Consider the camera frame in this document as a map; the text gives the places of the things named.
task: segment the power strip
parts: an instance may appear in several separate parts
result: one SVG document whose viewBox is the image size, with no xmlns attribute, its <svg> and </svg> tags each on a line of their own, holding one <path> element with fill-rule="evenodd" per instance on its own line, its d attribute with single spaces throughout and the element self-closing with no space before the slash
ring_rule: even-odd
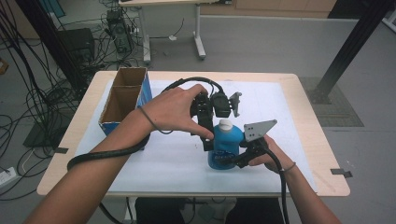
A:
<svg viewBox="0 0 396 224">
<path fill-rule="evenodd" d="M 6 171 L 3 171 L 0 174 L 0 188 L 4 187 L 5 185 L 10 183 L 14 179 L 18 178 L 17 174 L 15 173 L 14 167 L 10 167 L 7 170 L 8 170 L 8 173 Z"/>
</svg>

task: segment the cardboard box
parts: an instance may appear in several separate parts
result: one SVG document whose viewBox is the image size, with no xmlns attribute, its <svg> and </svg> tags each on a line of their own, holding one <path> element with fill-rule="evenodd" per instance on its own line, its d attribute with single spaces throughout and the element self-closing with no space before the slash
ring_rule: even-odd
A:
<svg viewBox="0 0 396 224">
<path fill-rule="evenodd" d="M 131 111 L 151 99 L 147 68 L 120 68 L 99 118 L 103 132 L 109 135 Z"/>
</svg>

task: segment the bottle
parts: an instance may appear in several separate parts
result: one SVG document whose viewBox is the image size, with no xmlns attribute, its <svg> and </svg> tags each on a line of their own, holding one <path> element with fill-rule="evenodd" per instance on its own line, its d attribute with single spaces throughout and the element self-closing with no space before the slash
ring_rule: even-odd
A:
<svg viewBox="0 0 396 224">
<path fill-rule="evenodd" d="M 227 159 L 239 155 L 239 143 L 244 139 L 242 131 L 228 119 L 221 119 L 214 128 L 214 150 L 207 154 L 209 166 L 216 170 L 228 170 L 235 164 L 227 164 Z"/>
</svg>

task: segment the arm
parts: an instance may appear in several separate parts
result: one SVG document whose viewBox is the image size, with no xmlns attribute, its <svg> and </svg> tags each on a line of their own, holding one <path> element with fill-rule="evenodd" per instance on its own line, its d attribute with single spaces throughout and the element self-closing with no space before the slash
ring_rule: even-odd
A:
<svg viewBox="0 0 396 224">
<path fill-rule="evenodd" d="M 264 136 L 271 151 L 276 154 L 282 167 L 287 169 L 293 165 L 293 161 L 280 149 L 274 139 L 268 135 Z M 253 159 L 249 165 L 268 164 L 276 167 L 268 155 Z M 305 177 L 297 166 L 285 172 L 291 198 L 293 199 L 300 219 L 303 223 L 341 223 L 335 214 L 324 204 L 319 196 L 311 189 Z"/>
<path fill-rule="evenodd" d="M 162 130 L 184 131 L 212 139 L 213 133 L 190 117 L 193 98 L 201 85 L 183 91 L 174 88 L 155 97 L 144 109 Z M 132 111 L 94 151 L 123 149 L 139 143 L 154 131 L 141 111 Z M 86 223 L 110 188 L 129 156 L 87 161 L 73 167 L 44 198 L 25 223 Z"/>
</svg>

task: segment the table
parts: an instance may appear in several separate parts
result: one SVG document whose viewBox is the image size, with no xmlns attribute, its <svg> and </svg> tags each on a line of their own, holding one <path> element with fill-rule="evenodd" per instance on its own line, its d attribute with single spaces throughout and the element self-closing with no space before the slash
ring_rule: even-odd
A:
<svg viewBox="0 0 396 224">
<path fill-rule="evenodd" d="M 201 26 L 201 7 L 200 4 L 203 3 L 215 3 L 219 0 L 132 0 L 121 2 L 121 7 L 134 7 L 139 14 L 140 30 L 143 37 L 143 61 L 145 64 L 151 62 L 150 48 L 149 48 L 149 35 L 146 32 L 145 24 L 145 14 L 143 7 L 146 6 L 161 6 L 161 5 L 185 5 L 185 4 L 195 4 L 195 31 L 193 32 L 195 45 L 198 49 L 199 57 L 203 60 L 206 57 L 204 45 L 202 44 L 200 36 L 200 26 Z"/>
<path fill-rule="evenodd" d="M 68 148 L 65 154 L 55 153 L 49 168 L 38 185 L 38 194 L 45 195 L 66 174 L 66 164 L 74 157 L 90 118 L 116 71 L 98 72 L 73 117 L 59 147 Z M 214 72 L 162 72 L 149 71 L 151 80 L 176 80 L 181 77 L 208 77 L 215 81 L 235 80 L 250 82 L 277 82 L 283 89 L 294 125 L 299 134 L 304 153 L 311 167 L 319 196 L 347 196 L 349 186 L 342 175 L 333 175 L 330 169 L 339 168 L 332 149 L 322 131 L 304 89 L 293 74 L 267 73 L 214 73 Z"/>
</svg>

